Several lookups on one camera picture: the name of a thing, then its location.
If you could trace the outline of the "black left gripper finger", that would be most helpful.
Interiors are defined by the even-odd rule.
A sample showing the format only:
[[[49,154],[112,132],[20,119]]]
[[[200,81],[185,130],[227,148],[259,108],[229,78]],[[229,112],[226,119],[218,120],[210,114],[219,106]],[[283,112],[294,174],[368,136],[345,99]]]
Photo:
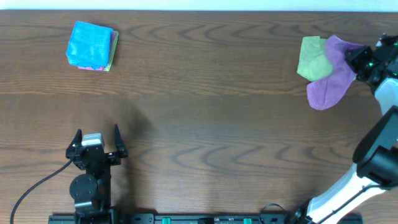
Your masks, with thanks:
[[[128,156],[128,151],[125,147],[124,141],[121,137],[121,134],[119,132],[119,128],[118,128],[117,124],[114,125],[114,145],[119,154],[119,157],[127,157]]]
[[[80,147],[82,141],[82,131],[78,129],[75,137],[72,139],[70,145],[66,149],[65,156],[66,157],[75,157],[77,149]]]

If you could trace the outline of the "purple microfibre cloth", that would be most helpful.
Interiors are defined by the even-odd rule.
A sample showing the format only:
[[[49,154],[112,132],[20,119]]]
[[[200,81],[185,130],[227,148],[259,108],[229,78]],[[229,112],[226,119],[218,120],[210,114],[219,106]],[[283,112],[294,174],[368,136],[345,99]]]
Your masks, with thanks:
[[[325,56],[332,65],[332,71],[327,77],[307,85],[307,100],[313,109],[326,110],[344,97],[356,78],[356,73],[345,60],[345,53],[361,47],[364,45],[342,40],[336,35],[326,40]]]

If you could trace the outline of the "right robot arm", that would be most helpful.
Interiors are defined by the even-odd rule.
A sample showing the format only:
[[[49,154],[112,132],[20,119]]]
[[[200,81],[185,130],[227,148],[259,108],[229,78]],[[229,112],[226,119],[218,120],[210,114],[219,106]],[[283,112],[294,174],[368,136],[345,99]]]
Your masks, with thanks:
[[[362,138],[348,172],[326,192],[305,202],[289,223],[361,223],[347,214],[367,199],[397,187],[397,36],[383,34],[376,47],[304,37],[297,72],[313,75],[307,100],[315,110],[335,106],[357,80],[367,84],[382,117]]]

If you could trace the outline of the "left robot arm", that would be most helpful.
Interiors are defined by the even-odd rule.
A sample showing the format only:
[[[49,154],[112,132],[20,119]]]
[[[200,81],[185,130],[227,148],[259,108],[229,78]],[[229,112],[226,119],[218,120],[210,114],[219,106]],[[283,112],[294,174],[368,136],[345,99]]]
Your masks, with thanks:
[[[85,173],[70,184],[75,220],[103,218],[111,208],[111,167],[128,156],[118,125],[114,126],[115,152],[105,152],[100,133],[82,135],[79,129],[66,150],[66,158]]]

